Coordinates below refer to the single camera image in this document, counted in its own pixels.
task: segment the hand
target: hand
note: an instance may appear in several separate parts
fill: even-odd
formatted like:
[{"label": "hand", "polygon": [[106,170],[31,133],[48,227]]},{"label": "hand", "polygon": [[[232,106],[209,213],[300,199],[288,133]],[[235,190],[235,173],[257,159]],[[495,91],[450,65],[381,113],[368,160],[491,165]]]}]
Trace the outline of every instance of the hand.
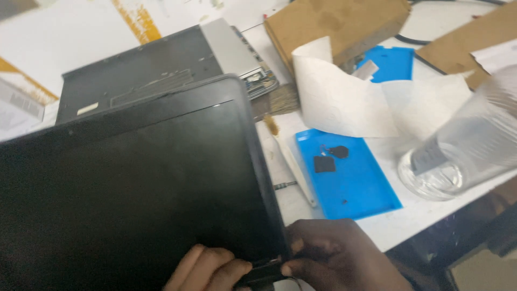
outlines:
[{"label": "hand", "polygon": [[413,290],[352,220],[298,220],[287,227],[294,260],[282,274],[316,291]]},{"label": "hand", "polygon": [[230,291],[252,269],[232,252],[197,244],[181,259],[163,291]]}]

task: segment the laptop screen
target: laptop screen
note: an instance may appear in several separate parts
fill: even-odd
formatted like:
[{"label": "laptop screen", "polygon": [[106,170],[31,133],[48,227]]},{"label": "laptop screen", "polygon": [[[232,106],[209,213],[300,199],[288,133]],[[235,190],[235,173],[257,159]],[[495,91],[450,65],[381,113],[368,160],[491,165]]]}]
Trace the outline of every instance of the laptop screen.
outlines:
[{"label": "laptop screen", "polygon": [[36,289],[160,289],[196,243],[281,245],[234,101],[53,156],[0,162],[0,265]]}]

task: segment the blue silicone mat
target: blue silicone mat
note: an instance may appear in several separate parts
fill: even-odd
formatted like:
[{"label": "blue silicone mat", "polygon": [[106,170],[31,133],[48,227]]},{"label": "blue silicone mat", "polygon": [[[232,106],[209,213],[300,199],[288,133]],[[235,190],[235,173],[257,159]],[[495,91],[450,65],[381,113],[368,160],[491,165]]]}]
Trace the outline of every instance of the blue silicone mat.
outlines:
[{"label": "blue silicone mat", "polygon": [[393,80],[413,79],[413,58],[415,50],[410,48],[393,47],[386,49],[376,46],[364,52],[364,60],[357,67],[361,67],[366,61],[372,60],[379,70],[373,74],[373,83],[381,83]]},{"label": "blue silicone mat", "polygon": [[[296,142],[328,219],[357,220],[402,208],[364,139],[309,129],[297,133]],[[347,158],[332,156],[336,172],[314,172],[314,156],[321,155],[322,144],[327,148],[348,148]]]}]

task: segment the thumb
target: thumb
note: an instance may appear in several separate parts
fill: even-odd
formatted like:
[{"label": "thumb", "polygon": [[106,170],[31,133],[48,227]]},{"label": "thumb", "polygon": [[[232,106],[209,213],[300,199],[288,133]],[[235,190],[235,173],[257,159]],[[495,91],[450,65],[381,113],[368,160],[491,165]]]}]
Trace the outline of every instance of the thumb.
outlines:
[{"label": "thumb", "polygon": [[282,275],[302,279],[316,291],[346,291],[338,274],[324,264],[311,259],[296,259],[282,266]]}]

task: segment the brown cardboard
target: brown cardboard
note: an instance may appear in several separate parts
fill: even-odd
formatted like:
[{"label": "brown cardboard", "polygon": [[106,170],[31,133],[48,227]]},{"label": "brown cardboard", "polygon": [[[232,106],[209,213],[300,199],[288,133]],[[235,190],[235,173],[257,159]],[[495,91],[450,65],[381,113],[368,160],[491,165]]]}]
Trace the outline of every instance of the brown cardboard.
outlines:
[{"label": "brown cardboard", "polygon": [[466,79],[476,89],[489,74],[470,54],[517,38],[517,1],[472,20],[416,51],[425,62],[446,74],[474,70]]},{"label": "brown cardboard", "polygon": [[334,64],[341,65],[397,34],[410,10],[407,0],[295,0],[264,25],[294,76],[297,47],[330,36]]}]

